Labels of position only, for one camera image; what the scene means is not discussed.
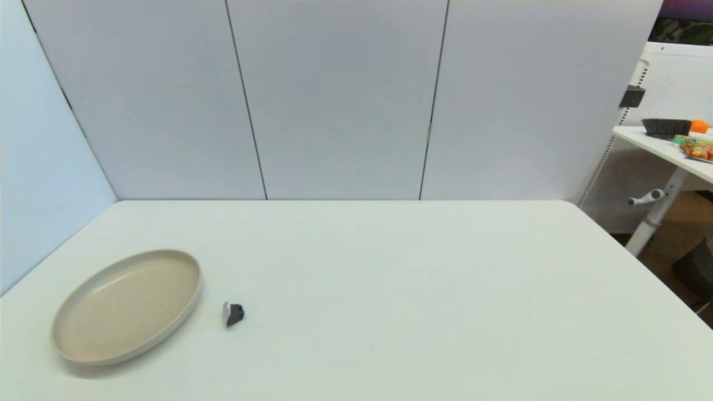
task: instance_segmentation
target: white wall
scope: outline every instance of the white wall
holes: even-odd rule
[[[122,199],[264,199],[223,0],[26,0]]]
[[[574,200],[660,0],[451,0],[423,199]]]
[[[20,0],[0,6],[2,272],[5,293],[116,201]]]
[[[229,0],[270,199],[418,199],[446,0]]]

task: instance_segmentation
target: orange fruit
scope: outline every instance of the orange fruit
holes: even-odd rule
[[[691,131],[706,133],[708,132],[708,123],[703,120],[693,120],[691,121]]]

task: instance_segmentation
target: beige plate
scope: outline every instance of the beige plate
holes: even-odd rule
[[[79,286],[54,316],[55,351],[82,365],[111,365],[168,337],[200,296],[198,262],[177,250],[140,253]]]

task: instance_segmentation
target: white pegboard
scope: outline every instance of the white pegboard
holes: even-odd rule
[[[713,47],[648,43],[630,83],[646,89],[646,94],[639,107],[622,110],[620,126],[641,126],[643,118],[699,118],[713,124]],[[631,233],[651,205],[632,207],[626,200],[663,187],[674,169],[612,137],[579,206],[606,231]],[[707,189],[695,181],[686,186]]]
[[[622,111],[621,126],[640,126],[644,118],[713,124],[713,46],[648,43],[631,84],[646,94],[639,107]]]
[[[652,205],[629,206],[627,199],[663,188],[675,169],[658,156],[612,137],[580,208],[609,233],[631,233]]]

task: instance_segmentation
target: white desk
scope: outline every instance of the white desk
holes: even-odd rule
[[[202,299],[156,349],[49,344],[89,275],[191,253]],[[246,318],[226,330],[221,306]],[[1,300],[0,399],[701,400],[713,331],[561,201],[126,201]]]
[[[661,220],[673,205],[688,175],[694,174],[709,183],[713,183],[713,164],[686,158],[683,152],[670,141],[646,136],[644,127],[616,127],[614,128],[614,134],[618,138],[675,164],[677,167],[664,188],[667,195],[654,204],[654,207],[651,208],[646,218],[639,224],[626,245],[626,248],[632,254],[639,255],[651,236],[659,228],[659,225],[661,225]]]

